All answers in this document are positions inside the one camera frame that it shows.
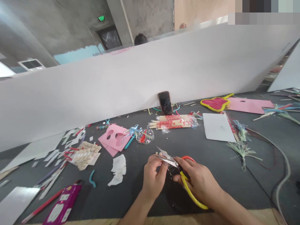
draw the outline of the hand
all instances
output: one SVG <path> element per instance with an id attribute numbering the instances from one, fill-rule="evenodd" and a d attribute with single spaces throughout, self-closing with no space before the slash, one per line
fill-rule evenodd
<path id="1" fill-rule="evenodd" d="M 160 165 L 162 160 L 155 155 L 149 157 L 147 164 L 144 167 L 144 183 L 142 193 L 150 200 L 155 199 L 161 193 L 166 180 L 166 173 L 168 170 L 168 164 L 163 162 L 160 166 L 159 173 L 156 172 L 156 168 Z"/>
<path id="2" fill-rule="evenodd" d="M 189 159 L 184 160 L 180 157 L 175 157 L 174 159 L 190 176 L 190 181 L 187 181 L 187 185 L 193 195 L 201 203 L 213 208 L 218 203 L 218 198 L 223 190 L 210 170 L 206 166 Z M 180 175 L 175 175 L 173 180 L 183 185 Z"/>

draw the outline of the scissor blade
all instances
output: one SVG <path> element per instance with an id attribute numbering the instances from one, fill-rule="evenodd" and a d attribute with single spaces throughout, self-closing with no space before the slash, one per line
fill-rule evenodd
<path id="1" fill-rule="evenodd" d="M 164 150 L 162 150 L 161 148 L 157 147 L 160 152 L 169 160 L 172 160 L 173 158 L 171 156 L 168 155 L 168 153 L 166 153 Z"/>
<path id="2" fill-rule="evenodd" d="M 164 162 L 166 162 L 166 163 L 168 163 L 168 164 L 170 164 L 170 165 L 172 165 L 172 166 L 174 166 L 174 167 L 176 167 L 176 168 L 178 168 L 178 166 L 176 165 L 176 162 L 175 162 L 175 160 L 174 159 L 167 159 L 167 158 L 165 158 L 165 157 L 162 157 L 162 156 L 160 156 L 160 155 L 155 155 L 157 158 L 159 158 L 159 159 L 161 159 L 162 161 L 164 161 Z"/>

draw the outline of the right hand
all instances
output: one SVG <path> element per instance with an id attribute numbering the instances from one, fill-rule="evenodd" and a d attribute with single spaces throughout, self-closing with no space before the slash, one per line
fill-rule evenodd
<path id="1" fill-rule="evenodd" d="M 210 170 L 201 164 L 193 162 L 189 159 L 182 159 L 180 157 L 174 158 L 179 165 L 188 173 L 190 181 L 187 185 L 193 195 L 203 204 L 213 208 L 218 203 L 223 190 L 213 177 Z M 173 180 L 183 186 L 181 176 L 175 175 Z"/>

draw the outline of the yellow scissor handle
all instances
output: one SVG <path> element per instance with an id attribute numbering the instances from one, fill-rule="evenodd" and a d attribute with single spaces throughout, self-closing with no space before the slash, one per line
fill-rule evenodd
<path id="1" fill-rule="evenodd" d="M 186 182 L 186 180 L 188 181 L 188 178 L 184 175 L 183 171 L 180 171 L 180 175 L 181 175 L 181 179 L 182 179 L 182 182 L 184 185 L 184 189 L 187 191 L 188 195 L 191 197 L 193 202 L 202 209 L 208 209 L 208 207 L 206 205 L 203 205 L 195 198 L 195 196 L 192 194 L 191 190 L 188 188 L 188 184 Z"/>

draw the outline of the red scissor handle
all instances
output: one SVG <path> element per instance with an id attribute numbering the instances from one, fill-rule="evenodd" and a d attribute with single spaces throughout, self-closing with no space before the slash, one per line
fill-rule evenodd
<path id="1" fill-rule="evenodd" d="M 189 160 L 191 160 L 193 162 L 196 162 L 192 157 L 189 157 L 189 156 L 182 156 L 181 158 L 182 159 L 189 159 Z"/>

